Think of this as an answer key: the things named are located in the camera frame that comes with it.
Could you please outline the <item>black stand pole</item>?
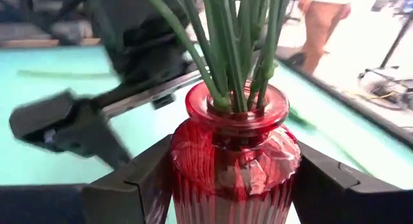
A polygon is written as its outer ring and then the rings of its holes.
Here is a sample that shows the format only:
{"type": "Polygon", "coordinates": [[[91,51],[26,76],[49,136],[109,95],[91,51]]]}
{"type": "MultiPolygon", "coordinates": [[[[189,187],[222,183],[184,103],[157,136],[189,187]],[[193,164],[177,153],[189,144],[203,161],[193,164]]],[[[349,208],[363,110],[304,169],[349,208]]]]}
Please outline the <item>black stand pole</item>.
{"type": "Polygon", "coordinates": [[[396,82],[396,80],[393,77],[386,76],[384,74],[380,74],[379,72],[377,72],[377,70],[383,70],[383,69],[386,68],[387,63],[389,62],[389,60],[392,57],[393,53],[395,52],[396,48],[400,44],[401,40],[403,39],[403,37],[406,34],[407,30],[409,29],[410,25],[413,23],[413,12],[399,12],[399,13],[396,13],[396,15],[402,15],[403,17],[407,16],[407,19],[404,21],[403,26],[401,27],[396,39],[394,40],[391,47],[389,48],[384,60],[380,64],[380,66],[378,68],[373,68],[373,69],[367,68],[367,69],[365,69],[364,72],[362,72],[358,75],[358,80],[359,81],[361,81],[368,72],[373,72],[373,73],[379,75],[380,77],[382,77],[384,79],[387,79],[388,81],[396,82]]]}

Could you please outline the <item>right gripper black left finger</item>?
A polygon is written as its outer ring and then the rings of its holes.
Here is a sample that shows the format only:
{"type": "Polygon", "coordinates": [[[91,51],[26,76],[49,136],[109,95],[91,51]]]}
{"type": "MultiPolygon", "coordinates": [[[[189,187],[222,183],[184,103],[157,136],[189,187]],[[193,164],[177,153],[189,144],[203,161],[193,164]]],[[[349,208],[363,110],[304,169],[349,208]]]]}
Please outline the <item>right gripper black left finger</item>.
{"type": "Polygon", "coordinates": [[[0,186],[0,224],[165,224],[170,140],[90,184],[0,186]]]}

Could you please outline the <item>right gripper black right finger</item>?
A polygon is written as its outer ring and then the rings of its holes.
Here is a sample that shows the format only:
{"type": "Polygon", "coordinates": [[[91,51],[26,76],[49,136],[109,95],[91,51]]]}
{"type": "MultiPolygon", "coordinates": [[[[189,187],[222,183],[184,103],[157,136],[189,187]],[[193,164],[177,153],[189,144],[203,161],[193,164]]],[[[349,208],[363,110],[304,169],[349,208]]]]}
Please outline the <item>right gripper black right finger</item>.
{"type": "Polygon", "coordinates": [[[403,190],[300,143],[292,201],[301,224],[413,224],[403,190]]]}

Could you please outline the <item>red artificial tulip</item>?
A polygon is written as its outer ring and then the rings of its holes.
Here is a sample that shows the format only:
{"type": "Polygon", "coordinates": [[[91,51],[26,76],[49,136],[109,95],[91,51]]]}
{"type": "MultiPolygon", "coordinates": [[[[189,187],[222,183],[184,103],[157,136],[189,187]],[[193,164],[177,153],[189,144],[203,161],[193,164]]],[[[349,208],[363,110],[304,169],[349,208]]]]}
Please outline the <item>red artificial tulip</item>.
{"type": "Polygon", "coordinates": [[[230,101],[219,92],[217,86],[212,80],[212,77],[207,72],[205,65],[198,54],[195,46],[192,44],[191,40],[186,35],[185,29],[181,25],[177,16],[171,11],[171,9],[163,2],[163,0],[149,0],[156,10],[161,14],[161,16],[167,21],[167,23],[173,28],[174,32],[181,40],[181,42],[186,46],[187,51],[192,56],[194,63],[199,70],[203,81],[205,82],[210,95],[214,100],[214,106],[219,110],[226,110],[230,107],[230,101]]]}

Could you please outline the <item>red glass vase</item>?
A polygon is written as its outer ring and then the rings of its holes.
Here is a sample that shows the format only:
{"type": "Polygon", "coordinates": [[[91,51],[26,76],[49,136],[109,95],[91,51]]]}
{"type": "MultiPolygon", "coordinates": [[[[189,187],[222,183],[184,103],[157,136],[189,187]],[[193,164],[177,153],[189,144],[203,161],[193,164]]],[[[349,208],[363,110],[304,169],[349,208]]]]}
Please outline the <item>red glass vase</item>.
{"type": "Polygon", "coordinates": [[[185,105],[170,151],[177,224],[285,224],[301,151],[284,93],[270,86],[263,107],[226,114],[200,83],[185,105]]]}

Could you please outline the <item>blue tulip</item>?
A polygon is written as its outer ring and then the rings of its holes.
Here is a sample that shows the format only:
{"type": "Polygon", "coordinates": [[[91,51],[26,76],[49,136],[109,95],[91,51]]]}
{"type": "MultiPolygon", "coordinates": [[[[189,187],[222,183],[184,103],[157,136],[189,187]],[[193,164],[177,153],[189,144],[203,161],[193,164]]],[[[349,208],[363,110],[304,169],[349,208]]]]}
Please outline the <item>blue tulip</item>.
{"type": "Polygon", "coordinates": [[[113,76],[111,73],[73,73],[73,72],[46,72],[33,70],[18,70],[19,76],[45,79],[106,79],[113,76]]]}

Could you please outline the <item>person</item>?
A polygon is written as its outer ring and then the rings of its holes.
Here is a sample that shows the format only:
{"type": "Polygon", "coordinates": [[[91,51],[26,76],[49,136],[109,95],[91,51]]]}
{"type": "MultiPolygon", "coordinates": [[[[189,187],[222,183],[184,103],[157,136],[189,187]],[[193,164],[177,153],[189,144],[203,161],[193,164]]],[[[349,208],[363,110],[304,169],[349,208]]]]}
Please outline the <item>person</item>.
{"type": "Polygon", "coordinates": [[[313,74],[324,55],[324,47],[338,23],[351,13],[352,0],[299,0],[299,9],[305,15],[306,40],[302,47],[305,55],[301,67],[313,74]]]}

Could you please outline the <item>green table mat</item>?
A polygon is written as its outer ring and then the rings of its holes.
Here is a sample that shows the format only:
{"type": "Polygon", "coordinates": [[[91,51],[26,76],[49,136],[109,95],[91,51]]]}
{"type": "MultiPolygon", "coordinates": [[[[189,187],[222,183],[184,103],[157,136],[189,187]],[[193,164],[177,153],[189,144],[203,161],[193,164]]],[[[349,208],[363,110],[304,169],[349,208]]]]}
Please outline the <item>green table mat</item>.
{"type": "MultiPolygon", "coordinates": [[[[106,79],[45,79],[19,76],[18,70],[112,74],[100,46],[0,49],[0,185],[84,183],[109,172],[97,158],[55,154],[14,139],[8,119],[16,106],[67,88],[80,95],[110,90],[117,85],[115,75],[106,79]]],[[[397,187],[413,188],[413,152],[406,145],[284,66],[276,70],[272,84],[315,126],[308,130],[286,121],[298,140],[397,187]]]]}

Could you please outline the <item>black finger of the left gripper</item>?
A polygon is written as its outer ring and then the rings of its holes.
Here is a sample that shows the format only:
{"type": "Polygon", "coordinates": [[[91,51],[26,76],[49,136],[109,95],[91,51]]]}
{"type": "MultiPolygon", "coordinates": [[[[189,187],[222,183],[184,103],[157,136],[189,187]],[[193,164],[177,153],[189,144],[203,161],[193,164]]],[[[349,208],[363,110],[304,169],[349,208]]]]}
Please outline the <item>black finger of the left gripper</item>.
{"type": "Polygon", "coordinates": [[[97,156],[114,169],[131,160],[102,111],[68,90],[16,107],[9,124],[16,139],[51,152],[97,156]]]}

